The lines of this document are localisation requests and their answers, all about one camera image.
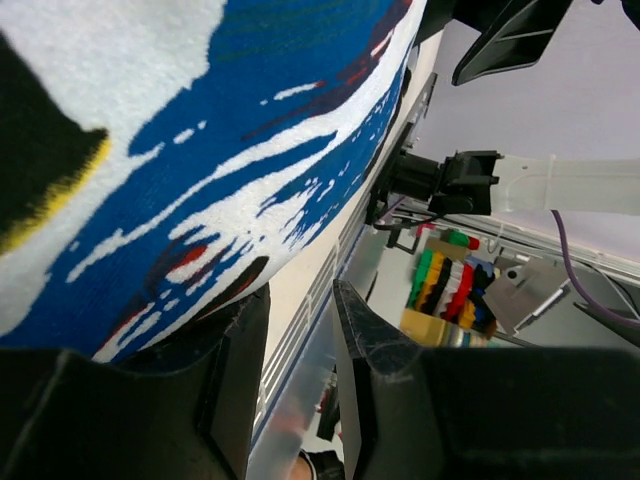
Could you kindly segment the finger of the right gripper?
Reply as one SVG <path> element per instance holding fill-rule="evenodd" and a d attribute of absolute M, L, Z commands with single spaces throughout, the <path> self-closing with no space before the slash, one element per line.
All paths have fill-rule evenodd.
<path fill-rule="evenodd" d="M 571 0 L 459 1 L 454 19 L 480 36 L 457 64 L 451 83 L 535 65 L 572 4 Z"/>

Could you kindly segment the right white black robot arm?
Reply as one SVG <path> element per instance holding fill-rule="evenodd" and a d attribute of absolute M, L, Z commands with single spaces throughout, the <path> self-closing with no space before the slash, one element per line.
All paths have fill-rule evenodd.
<path fill-rule="evenodd" d="M 452 20 L 479 32 L 451 83 L 534 66 L 571 4 L 568 1 L 431 1 L 417 32 L 422 43 Z M 431 223 L 448 215 L 498 212 L 639 213 L 639 162 L 527 159 L 495 150 L 463 151 L 436 162 L 407 151 L 411 113 L 372 184 L 366 222 L 379 230 Z"/>

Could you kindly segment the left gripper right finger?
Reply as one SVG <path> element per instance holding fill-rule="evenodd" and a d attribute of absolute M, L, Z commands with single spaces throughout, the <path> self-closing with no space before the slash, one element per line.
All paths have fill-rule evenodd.
<path fill-rule="evenodd" d="M 335 281 L 350 479 L 635 479 L 639 359 L 584 348 L 427 348 Z"/>

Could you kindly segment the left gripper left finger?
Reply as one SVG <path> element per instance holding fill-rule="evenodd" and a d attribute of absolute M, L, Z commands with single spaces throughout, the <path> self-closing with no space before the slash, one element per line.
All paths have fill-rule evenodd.
<path fill-rule="evenodd" d="M 117 364 L 1 352 L 5 479 L 241 479 L 266 347 L 261 288 Z"/>

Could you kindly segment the blue white red patterned trousers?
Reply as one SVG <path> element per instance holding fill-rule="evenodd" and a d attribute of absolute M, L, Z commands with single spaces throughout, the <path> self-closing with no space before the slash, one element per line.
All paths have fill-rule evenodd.
<path fill-rule="evenodd" d="M 5 1 L 1 343 L 111 363 L 266 284 L 367 178 L 422 1 Z"/>

